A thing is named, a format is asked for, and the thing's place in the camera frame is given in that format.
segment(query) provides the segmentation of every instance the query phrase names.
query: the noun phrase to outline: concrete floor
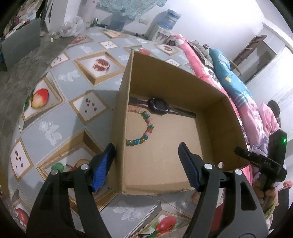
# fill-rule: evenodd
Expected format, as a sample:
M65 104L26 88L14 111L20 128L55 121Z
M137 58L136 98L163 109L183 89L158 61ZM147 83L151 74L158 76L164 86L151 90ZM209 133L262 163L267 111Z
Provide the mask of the concrete floor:
M52 60L74 39L50 42L41 38L41 46L30 52L9 71L0 71L0 158L7 172L11 138L27 95L35 87Z

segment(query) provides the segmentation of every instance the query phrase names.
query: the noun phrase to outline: silver screw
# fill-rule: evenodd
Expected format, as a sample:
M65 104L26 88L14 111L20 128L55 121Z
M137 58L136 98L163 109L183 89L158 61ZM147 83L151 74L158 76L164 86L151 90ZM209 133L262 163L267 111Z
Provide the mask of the silver screw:
M205 168L206 168L206 169L212 169L213 166L212 166L211 164L205 164Z
M80 168L82 170L87 170L88 169L88 164L83 164Z
M52 175L56 175L58 173L58 170L57 169L53 169L52 171L51 171L51 174Z
M238 175L241 175L242 174L242 171L240 169L236 169L235 170L235 173L238 174Z

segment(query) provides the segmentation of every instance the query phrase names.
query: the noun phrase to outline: colorful bead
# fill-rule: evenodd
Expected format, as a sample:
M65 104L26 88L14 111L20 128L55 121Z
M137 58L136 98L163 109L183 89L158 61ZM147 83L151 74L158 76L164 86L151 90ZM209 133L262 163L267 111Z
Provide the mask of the colorful bead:
M145 122L147 123L147 129L141 138L137 138L136 140L126 140L126 146L142 144L143 142L145 142L145 140L149 138L149 135L153 131L153 122L150 119L150 115L148 114L148 112L144 111L142 108L128 105L128 111L139 113L145 119Z

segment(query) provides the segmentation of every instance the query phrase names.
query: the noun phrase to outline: patterned tablecloth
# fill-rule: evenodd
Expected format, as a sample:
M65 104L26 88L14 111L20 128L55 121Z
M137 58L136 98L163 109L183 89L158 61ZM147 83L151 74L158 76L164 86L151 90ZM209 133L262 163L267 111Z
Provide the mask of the patterned tablecloth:
M28 96L13 133L8 183L22 229L22 217L29 216L53 165L74 169L110 142L115 98L131 50L193 73L181 49L103 28L89 28L71 42ZM159 236L189 223L195 210L193 193L126 196L105 184L94 198L113 238L155 237L156 231ZM69 195L74 224L83 231L72 189ZM164 230L164 224L171 229Z

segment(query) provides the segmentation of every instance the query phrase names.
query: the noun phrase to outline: teal curtain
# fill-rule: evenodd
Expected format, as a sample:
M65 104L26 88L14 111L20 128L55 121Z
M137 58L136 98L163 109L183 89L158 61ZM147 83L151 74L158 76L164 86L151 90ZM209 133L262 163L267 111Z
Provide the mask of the teal curtain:
M99 0L97 7L110 12L119 12L122 8L125 8L125 12L122 15L135 19L156 5L163 7L166 2L167 0Z

